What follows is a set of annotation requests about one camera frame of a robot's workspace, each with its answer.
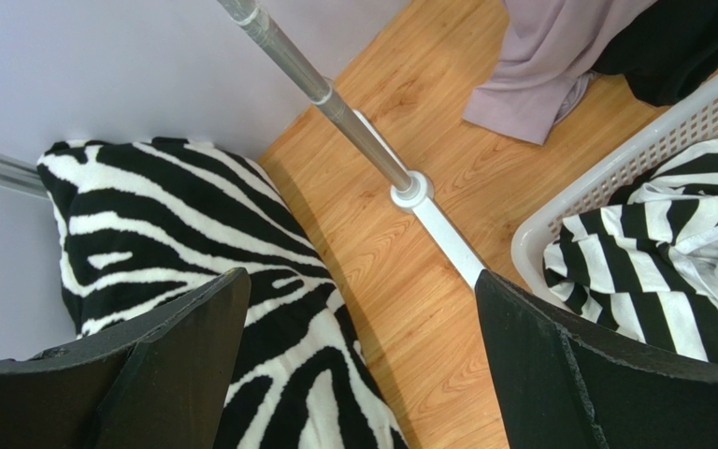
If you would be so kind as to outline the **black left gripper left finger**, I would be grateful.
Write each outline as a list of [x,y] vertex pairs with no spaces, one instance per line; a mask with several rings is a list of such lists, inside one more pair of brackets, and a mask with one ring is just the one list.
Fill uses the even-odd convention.
[[247,316],[233,269],[92,336],[0,360],[0,448],[209,448]]

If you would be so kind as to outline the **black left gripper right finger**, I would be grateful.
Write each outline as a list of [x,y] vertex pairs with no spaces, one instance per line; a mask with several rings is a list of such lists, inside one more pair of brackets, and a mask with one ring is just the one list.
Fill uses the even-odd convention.
[[513,448],[718,448],[718,365],[642,344],[492,272],[480,328]]

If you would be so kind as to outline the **black white striped tank top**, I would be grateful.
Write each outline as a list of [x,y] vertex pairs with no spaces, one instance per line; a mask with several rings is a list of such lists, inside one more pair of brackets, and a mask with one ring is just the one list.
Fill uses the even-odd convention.
[[582,318],[718,364],[718,139],[680,151],[606,206],[565,218],[542,272]]

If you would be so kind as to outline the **pink lilac tank top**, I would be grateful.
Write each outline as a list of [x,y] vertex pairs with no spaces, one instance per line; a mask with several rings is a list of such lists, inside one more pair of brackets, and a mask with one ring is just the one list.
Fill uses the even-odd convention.
[[490,78],[470,94],[465,121],[542,145],[580,102],[606,46],[649,1],[506,1],[509,16]]

